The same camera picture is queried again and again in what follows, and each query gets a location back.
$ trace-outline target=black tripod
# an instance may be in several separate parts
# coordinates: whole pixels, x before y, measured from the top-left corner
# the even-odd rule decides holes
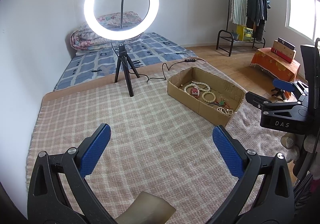
[[[120,29],[123,28],[123,5],[124,5],[124,0],[121,0]],[[128,69],[128,63],[130,65],[131,69],[133,70],[133,72],[136,74],[136,76],[140,77],[140,75],[138,74],[131,58],[128,56],[127,50],[125,49],[125,46],[123,43],[119,44],[119,57],[118,57],[117,68],[116,68],[115,83],[118,82],[118,76],[119,76],[121,62],[122,62],[124,77],[127,82],[127,86],[128,86],[128,90],[129,90],[129,95],[131,97],[133,97],[133,89],[132,89],[130,73],[129,73],[129,69]]]

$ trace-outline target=illuminated ring light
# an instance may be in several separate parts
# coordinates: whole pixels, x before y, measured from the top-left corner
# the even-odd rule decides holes
[[[90,28],[99,36],[114,40],[123,41],[131,39],[141,33],[143,33],[149,26],[153,23],[156,18],[159,9],[159,0],[149,0],[149,10],[144,18],[144,20],[138,24],[136,27],[125,31],[111,31],[100,25],[94,15],[94,1],[95,0],[85,0],[84,1],[84,17],[90,26]]]

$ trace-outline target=clothes rack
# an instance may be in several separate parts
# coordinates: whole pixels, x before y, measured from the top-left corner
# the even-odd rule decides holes
[[[253,40],[251,40],[251,41],[239,41],[239,40],[235,40],[235,39],[233,38],[232,33],[228,31],[228,27],[229,27],[229,16],[230,16],[230,1],[231,1],[231,0],[229,0],[229,4],[228,4],[228,17],[227,17],[226,29],[219,31],[216,49],[222,49],[223,51],[228,52],[228,53],[229,53],[229,57],[230,57],[232,52],[252,52],[252,51],[255,51],[255,50],[243,50],[243,49],[242,49],[242,50],[234,50],[234,48],[248,47],[248,45],[247,45],[247,46],[233,46],[234,43],[250,43],[250,44],[252,44],[252,48],[253,48],[253,49],[254,49],[254,48],[258,49],[258,47],[256,47],[255,44],[263,44],[263,48],[264,48],[265,45],[266,45],[266,40],[265,40],[265,38],[263,38],[263,42],[262,42],[262,41],[259,41],[259,40],[256,40],[255,38],[253,38]],[[228,33],[230,36],[221,36],[221,33],[222,33],[222,32]],[[222,47],[219,46],[220,38],[221,38],[221,39],[224,39],[224,40],[226,40],[226,41],[231,42],[231,44],[230,44],[230,49],[229,49],[229,50],[225,50],[224,48],[222,48]]]

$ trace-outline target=bolt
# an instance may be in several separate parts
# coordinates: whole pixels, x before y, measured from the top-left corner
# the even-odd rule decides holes
[[[248,154],[248,155],[256,155],[256,151],[253,150],[253,149],[248,149],[248,150],[247,150],[247,154]]]
[[[68,150],[68,154],[73,155],[77,151],[76,148],[72,147]]]
[[[39,153],[39,157],[44,157],[45,156],[45,151],[41,151],[40,153]]]
[[[278,153],[277,156],[279,159],[284,159],[284,155],[282,153]]]

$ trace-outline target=blue textured pad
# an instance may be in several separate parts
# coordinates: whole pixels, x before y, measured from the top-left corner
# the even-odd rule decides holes
[[[294,92],[294,87],[291,82],[286,82],[280,79],[274,79],[272,84],[274,87],[277,87],[279,89],[282,89],[288,92]]]
[[[220,127],[213,129],[212,139],[231,174],[240,179],[244,174],[243,161]]]
[[[81,158],[79,172],[82,178],[92,174],[100,156],[110,141],[110,137],[111,128],[109,125],[106,125],[92,141],[90,147]]]

